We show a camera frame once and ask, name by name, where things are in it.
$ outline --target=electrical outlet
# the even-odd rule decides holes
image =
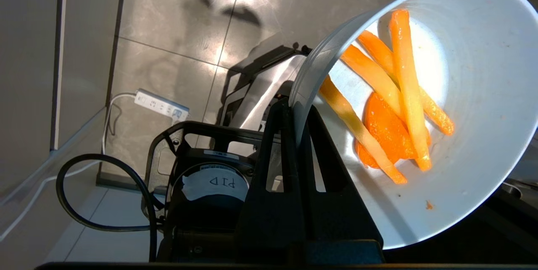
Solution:
[[[189,115],[189,108],[141,88],[136,91],[134,103],[169,116],[179,122],[187,120],[187,116]]]

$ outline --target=black cable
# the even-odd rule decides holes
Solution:
[[[113,165],[118,166],[121,168],[121,170],[127,172],[127,174],[134,180],[135,184],[140,188],[140,192],[142,193],[142,196],[144,197],[144,201],[146,201],[146,206],[148,208],[148,216],[150,218],[150,224],[149,226],[124,226],[124,227],[118,227],[118,226],[107,226],[102,224],[96,224],[95,222],[90,222],[89,220],[83,218],[80,216],[74,209],[69,205],[66,199],[65,191],[63,191],[63,179],[65,178],[65,175],[67,174],[67,171],[73,167],[73,165],[80,163],[81,161],[90,161],[90,160],[98,160],[98,161],[105,161],[106,163],[111,163]],[[120,161],[119,159],[116,159],[115,157],[111,157],[108,155],[103,154],[83,154],[76,157],[73,157],[63,167],[60,169],[60,172],[58,172],[58,178],[56,180],[56,194],[58,195],[58,200],[60,201],[60,204],[62,205],[63,209],[69,214],[75,221],[83,224],[86,227],[96,229],[96,230],[103,230],[103,231],[113,231],[113,232],[130,232],[130,231],[143,231],[143,230],[150,230],[150,262],[155,262],[156,259],[156,253],[157,253],[157,221],[156,221],[156,215],[155,210],[153,208],[153,203],[151,199],[150,192],[148,191],[148,188],[146,187],[146,184],[138,176],[138,174],[131,168],[129,165],[125,164],[123,161]]]

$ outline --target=gray tile floor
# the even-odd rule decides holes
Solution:
[[[223,96],[233,91],[250,61],[294,42],[313,48],[344,21],[390,1],[125,0],[113,95],[144,88],[189,107],[190,120],[215,124]],[[151,141],[171,120],[122,98],[111,122],[115,132],[108,136],[107,154],[143,175]],[[209,144],[197,136],[187,141]],[[92,220],[103,224],[146,222],[139,193],[96,190],[88,205],[94,208]],[[148,256],[148,233],[74,225],[48,260],[143,262]]]

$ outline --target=sticker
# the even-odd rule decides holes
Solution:
[[[228,195],[245,201],[248,184],[233,169],[223,165],[204,165],[200,171],[183,176],[183,194],[189,201],[208,195]]]
[[[219,152],[219,151],[203,151],[204,154],[209,154],[209,155],[215,155],[215,156],[221,156],[221,157],[227,157],[229,159],[236,159],[236,160],[239,160],[239,156],[238,155],[234,155],[234,154],[231,154],[231,153],[226,153],[226,152]]]

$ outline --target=white bowl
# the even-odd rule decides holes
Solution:
[[[397,166],[409,180],[405,185],[363,167],[353,151],[353,136],[315,94],[330,71],[363,117],[372,90],[338,59],[367,28],[390,42],[387,22],[395,8],[411,14],[419,83],[456,126],[453,136],[445,136],[428,123],[433,167],[421,172],[411,161],[400,161]],[[410,245],[464,218],[513,169],[536,130],[537,58],[538,15],[526,0],[396,0],[343,24],[309,55],[290,98],[295,128],[300,135],[314,103],[382,234],[384,249]]]

